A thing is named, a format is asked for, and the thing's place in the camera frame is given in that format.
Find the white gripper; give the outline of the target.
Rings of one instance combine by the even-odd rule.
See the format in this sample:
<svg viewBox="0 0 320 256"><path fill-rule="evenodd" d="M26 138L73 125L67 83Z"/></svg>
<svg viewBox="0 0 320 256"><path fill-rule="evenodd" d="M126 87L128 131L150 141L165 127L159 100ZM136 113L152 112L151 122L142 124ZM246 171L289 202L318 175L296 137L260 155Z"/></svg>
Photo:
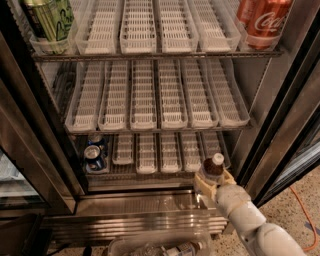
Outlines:
<svg viewBox="0 0 320 256"><path fill-rule="evenodd" d="M256 230L266 222L265 216L253 204L249 194L241 186L235 185L234 177L227 170L223 172L225 186L217 190L218 180L216 175L205 177L196 173L195 191L215 200L219 211L236 230Z"/></svg>

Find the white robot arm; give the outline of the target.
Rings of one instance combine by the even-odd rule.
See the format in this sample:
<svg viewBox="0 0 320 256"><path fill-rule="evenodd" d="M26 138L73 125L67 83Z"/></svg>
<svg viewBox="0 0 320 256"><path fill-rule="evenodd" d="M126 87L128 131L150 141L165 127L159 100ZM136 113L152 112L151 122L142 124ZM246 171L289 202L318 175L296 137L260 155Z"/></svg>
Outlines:
<svg viewBox="0 0 320 256"><path fill-rule="evenodd" d="M253 204L244 188L236 185L232 176L224 184L205 175L202 168L195 173L197 193L216 204L222 216L229 220L239 240L250 256L306 256L301 246L279 225L269 223Z"/></svg>

